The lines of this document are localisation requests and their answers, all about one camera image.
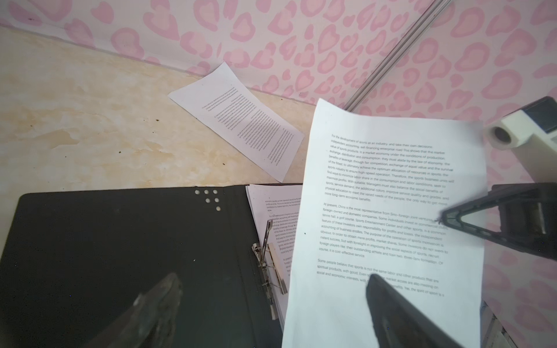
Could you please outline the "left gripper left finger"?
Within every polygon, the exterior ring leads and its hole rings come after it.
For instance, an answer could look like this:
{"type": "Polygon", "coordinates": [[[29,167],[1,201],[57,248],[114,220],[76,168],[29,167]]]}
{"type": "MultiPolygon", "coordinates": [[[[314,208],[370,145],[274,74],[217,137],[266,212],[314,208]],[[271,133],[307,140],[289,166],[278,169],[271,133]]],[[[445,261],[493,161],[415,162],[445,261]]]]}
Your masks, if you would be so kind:
{"type": "Polygon", "coordinates": [[[175,273],[168,274],[86,347],[171,347],[183,294],[175,273]]]}

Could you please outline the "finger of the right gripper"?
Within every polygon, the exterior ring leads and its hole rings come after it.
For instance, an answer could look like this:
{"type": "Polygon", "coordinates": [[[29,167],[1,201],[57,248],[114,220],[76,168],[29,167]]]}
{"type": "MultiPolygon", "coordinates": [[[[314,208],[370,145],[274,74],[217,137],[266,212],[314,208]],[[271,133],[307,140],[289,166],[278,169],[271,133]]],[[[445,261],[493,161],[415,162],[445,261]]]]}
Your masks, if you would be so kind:
{"type": "Polygon", "coordinates": [[[502,184],[494,185],[484,197],[458,204],[441,213],[440,222],[449,228],[502,244],[500,232],[500,213],[498,206],[503,195],[495,192],[497,186],[555,186],[555,183],[542,184],[502,184]]]}

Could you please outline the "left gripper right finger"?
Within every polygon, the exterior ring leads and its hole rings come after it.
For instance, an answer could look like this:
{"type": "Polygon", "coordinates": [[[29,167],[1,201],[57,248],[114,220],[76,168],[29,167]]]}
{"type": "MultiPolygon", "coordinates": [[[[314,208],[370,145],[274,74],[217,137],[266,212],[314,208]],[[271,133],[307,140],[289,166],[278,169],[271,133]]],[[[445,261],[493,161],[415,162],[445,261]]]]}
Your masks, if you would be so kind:
{"type": "Polygon", "coordinates": [[[370,276],[366,300],[379,347],[460,347],[378,274],[370,276]]]}

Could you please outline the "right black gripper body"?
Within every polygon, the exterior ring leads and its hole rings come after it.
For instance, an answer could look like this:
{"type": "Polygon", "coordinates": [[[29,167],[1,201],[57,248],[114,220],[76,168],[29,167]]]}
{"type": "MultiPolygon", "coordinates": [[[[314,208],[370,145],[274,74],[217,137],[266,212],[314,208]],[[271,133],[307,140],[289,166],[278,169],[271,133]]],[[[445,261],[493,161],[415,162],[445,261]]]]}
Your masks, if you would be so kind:
{"type": "Polygon", "coordinates": [[[556,260],[556,187],[497,186],[503,245],[556,260]]]}

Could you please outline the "black file folder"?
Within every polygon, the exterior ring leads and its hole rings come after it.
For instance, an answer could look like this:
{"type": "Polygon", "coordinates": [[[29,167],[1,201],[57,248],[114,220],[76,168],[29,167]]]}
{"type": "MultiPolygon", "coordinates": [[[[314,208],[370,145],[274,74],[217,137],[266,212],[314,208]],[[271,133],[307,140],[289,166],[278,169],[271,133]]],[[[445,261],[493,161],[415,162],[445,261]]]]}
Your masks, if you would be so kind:
{"type": "Polygon", "coordinates": [[[174,347],[280,347],[244,185],[24,194],[1,256],[9,347],[83,347],[166,276],[174,347]]]}

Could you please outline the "printed paper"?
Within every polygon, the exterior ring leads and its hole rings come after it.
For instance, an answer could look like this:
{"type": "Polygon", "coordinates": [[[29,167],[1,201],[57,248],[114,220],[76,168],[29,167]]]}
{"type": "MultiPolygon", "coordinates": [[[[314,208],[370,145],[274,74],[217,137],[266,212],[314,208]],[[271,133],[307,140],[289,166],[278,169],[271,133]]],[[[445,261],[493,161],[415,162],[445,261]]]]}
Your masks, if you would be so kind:
{"type": "Polygon", "coordinates": [[[376,347],[376,273],[463,347],[480,346],[484,243],[440,223],[487,193],[482,126],[363,116],[320,100],[310,129],[284,347],[376,347]]]}
{"type": "Polygon", "coordinates": [[[285,272],[288,287],[287,301],[283,311],[287,314],[290,274],[294,240],[303,186],[300,184],[272,186],[248,185],[246,195],[258,233],[259,244],[263,243],[267,220],[273,220],[270,242],[279,253],[279,263],[285,272]]]}

